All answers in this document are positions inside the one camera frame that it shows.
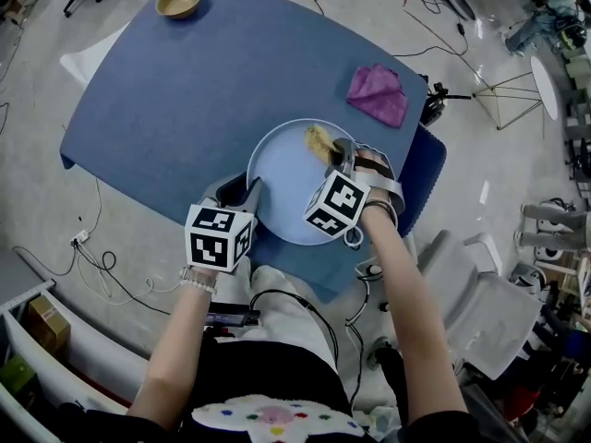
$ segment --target food on plate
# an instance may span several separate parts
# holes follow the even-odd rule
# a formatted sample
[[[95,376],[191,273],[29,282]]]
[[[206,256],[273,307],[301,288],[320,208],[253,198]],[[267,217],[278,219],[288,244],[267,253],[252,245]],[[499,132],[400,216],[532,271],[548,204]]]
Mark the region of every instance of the food on plate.
[[[306,147],[311,150],[327,166],[332,163],[332,153],[337,149],[332,143],[331,135],[322,126],[312,125],[306,129],[304,136]]]

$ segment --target white chair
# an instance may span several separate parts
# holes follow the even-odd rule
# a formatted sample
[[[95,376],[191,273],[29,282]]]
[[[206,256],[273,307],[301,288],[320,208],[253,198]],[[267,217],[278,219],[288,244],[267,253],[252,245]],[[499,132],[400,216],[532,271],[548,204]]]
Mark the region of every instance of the white chair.
[[[493,270],[480,272],[467,246],[482,244]],[[418,258],[435,294],[449,344],[490,379],[499,377],[524,346],[542,304],[503,279],[501,259],[489,234],[461,241],[441,231]]]
[[[121,30],[100,40],[90,48],[79,53],[64,54],[59,62],[74,79],[84,88],[89,85],[104,57],[111,50],[121,33],[127,28],[127,23]]]

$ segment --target cardboard box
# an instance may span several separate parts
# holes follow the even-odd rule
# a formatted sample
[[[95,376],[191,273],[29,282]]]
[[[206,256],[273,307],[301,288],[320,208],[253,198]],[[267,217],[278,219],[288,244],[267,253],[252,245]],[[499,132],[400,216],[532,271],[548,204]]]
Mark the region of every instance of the cardboard box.
[[[27,330],[45,351],[62,355],[70,336],[70,324],[42,295],[29,302]]]

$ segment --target white plate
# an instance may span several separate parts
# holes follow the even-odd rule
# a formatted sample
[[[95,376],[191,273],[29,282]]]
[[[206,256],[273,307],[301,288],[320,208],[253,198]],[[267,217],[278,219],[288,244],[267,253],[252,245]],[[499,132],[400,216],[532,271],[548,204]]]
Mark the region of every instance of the white plate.
[[[252,152],[247,181],[260,177],[264,188],[257,217],[275,235],[296,245],[322,245],[331,238],[303,220],[308,202],[324,182],[326,166],[306,148],[304,135],[312,125],[325,128],[333,139],[353,139],[337,125],[302,118],[277,126]]]

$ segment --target metal stand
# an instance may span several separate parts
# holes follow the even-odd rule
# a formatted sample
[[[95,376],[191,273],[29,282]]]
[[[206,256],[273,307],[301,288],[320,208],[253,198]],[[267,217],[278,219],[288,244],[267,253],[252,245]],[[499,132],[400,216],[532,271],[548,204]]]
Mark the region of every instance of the metal stand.
[[[478,92],[475,92],[472,94],[472,96],[478,100],[478,102],[482,105],[482,108],[485,109],[485,111],[487,112],[488,116],[490,116],[490,118],[493,119],[493,121],[497,124],[497,129],[499,131],[501,131],[502,129],[505,129],[507,126],[512,125],[513,123],[515,123],[517,120],[519,120],[520,118],[523,118],[524,116],[526,116],[527,114],[529,114],[530,112],[532,112],[533,110],[535,110],[537,107],[541,106],[542,103],[542,99],[539,97],[539,92],[537,90],[532,90],[532,89],[517,89],[516,87],[503,87],[503,84],[506,84],[508,82],[511,82],[513,80],[517,80],[518,78],[524,78],[526,76],[532,76],[533,73],[527,72],[525,74],[522,74],[521,76],[517,76],[516,78],[509,78],[507,80],[502,81],[499,84],[490,86],[490,87],[486,87],[483,90],[480,90]],[[529,93],[535,93],[537,95],[537,98],[531,98],[531,97],[515,97],[513,95],[504,95],[504,94],[499,94],[498,90],[500,89],[505,89],[505,90],[517,90],[517,91],[521,91],[521,92],[529,92]],[[483,92],[486,91],[490,91],[490,94],[486,94]],[[488,108],[486,107],[486,105],[479,99],[479,97],[494,97],[495,101],[497,103],[497,119],[495,119],[495,117],[490,114],[490,112],[488,111]],[[518,99],[518,100],[530,100],[532,102],[536,102],[534,103],[531,107],[529,107],[527,110],[525,110],[524,112],[522,112],[521,114],[517,115],[514,117],[513,120],[511,120],[508,123],[505,123],[504,125],[501,125],[501,110],[499,108],[499,99]]]

